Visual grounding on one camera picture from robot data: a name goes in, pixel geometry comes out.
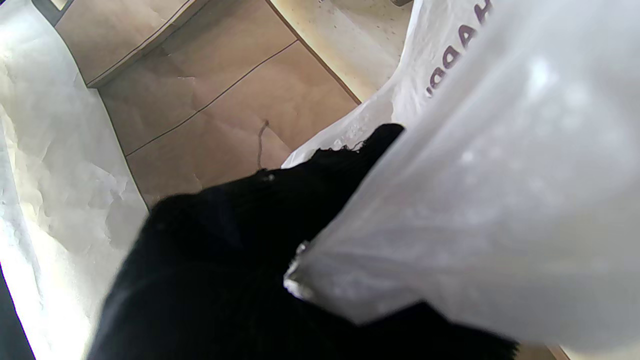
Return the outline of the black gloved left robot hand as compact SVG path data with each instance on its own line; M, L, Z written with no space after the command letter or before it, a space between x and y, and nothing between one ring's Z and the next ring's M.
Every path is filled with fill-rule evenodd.
M89 360L513 360L516 342L419 303L368 325L294 297L284 276L404 127L356 150L156 203L103 305Z

